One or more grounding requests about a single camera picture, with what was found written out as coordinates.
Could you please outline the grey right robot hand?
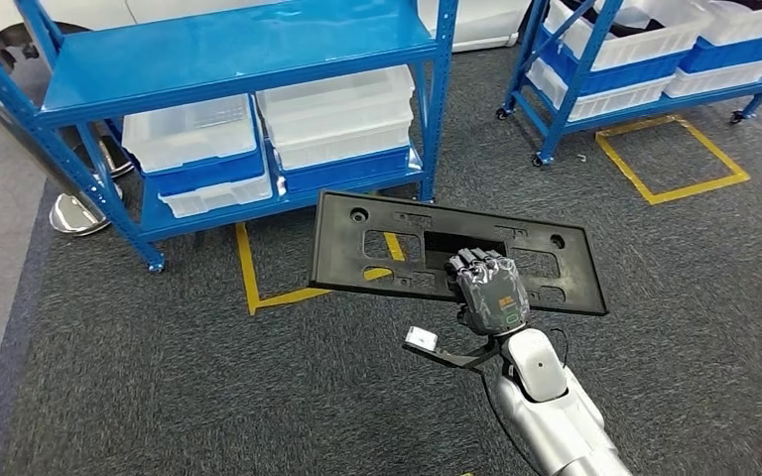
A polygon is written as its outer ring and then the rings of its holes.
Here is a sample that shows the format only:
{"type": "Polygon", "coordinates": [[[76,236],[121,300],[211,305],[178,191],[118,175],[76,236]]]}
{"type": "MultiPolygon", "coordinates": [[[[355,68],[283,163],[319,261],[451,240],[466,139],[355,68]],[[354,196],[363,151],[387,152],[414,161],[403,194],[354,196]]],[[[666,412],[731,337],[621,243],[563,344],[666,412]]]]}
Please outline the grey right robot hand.
{"type": "Polygon", "coordinates": [[[463,299],[457,320],[475,334],[501,336],[527,325],[529,297],[513,260],[496,250],[462,248],[445,269],[463,299]]]}

